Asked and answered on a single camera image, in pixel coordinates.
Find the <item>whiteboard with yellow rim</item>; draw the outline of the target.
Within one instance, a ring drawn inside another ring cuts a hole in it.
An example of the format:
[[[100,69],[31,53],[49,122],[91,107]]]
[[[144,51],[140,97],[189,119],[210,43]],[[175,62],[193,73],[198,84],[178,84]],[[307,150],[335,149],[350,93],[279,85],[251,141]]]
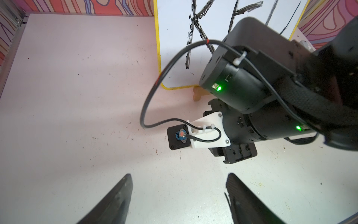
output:
[[[242,19],[253,17],[290,39],[308,1],[154,1],[158,66],[190,43],[223,40]]]

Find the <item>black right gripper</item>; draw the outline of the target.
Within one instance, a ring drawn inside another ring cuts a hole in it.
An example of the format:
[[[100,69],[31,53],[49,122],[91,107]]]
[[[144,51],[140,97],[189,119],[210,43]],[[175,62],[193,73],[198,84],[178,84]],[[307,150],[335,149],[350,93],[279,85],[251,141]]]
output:
[[[230,143],[224,147],[212,147],[210,152],[215,157],[223,156],[225,164],[237,163],[257,156],[257,150],[250,132],[247,130],[246,115],[238,112],[222,100],[213,99],[208,103],[210,111],[205,111],[203,116],[220,112],[223,118],[223,131]]]

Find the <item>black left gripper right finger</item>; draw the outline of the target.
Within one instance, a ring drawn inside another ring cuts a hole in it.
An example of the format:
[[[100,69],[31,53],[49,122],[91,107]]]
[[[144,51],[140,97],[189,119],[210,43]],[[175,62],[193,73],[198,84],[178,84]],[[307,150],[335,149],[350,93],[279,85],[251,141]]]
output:
[[[227,177],[226,195],[235,224],[283,224],[234,173]]]

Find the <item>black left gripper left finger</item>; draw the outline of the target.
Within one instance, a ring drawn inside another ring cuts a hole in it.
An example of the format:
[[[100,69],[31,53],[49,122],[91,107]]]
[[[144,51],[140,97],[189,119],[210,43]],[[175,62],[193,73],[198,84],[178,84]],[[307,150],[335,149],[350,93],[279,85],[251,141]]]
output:
[[[126,174],[78,223],[124,224],[131,202],[132,191],[132,177],[130,174]]]

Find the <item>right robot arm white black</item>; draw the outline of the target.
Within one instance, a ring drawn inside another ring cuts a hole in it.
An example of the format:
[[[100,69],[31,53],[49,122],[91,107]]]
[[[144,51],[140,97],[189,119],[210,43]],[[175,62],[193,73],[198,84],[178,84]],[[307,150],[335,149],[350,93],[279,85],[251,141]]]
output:
[[[217,48],[200,86],[223,115],[224,145],[215,157],[233,164],[257,155],[255,143],[283,138],[306,145],[358,149],[358,20],[324,47],[309,52],[248,17]]]

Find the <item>wooden whiteboard stand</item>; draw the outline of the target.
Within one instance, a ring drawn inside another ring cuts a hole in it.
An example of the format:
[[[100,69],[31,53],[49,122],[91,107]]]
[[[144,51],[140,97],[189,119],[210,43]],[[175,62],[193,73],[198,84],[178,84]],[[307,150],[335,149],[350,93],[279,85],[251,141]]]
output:
[[[211,93],[206,91],[205,89],[203,89],[202,87],[194,87],[193,88],[193,101],[194,102],[197,102],[199,100],[201,100],[201,97],[202,96],[207,96],[207,95],[210,95]]]

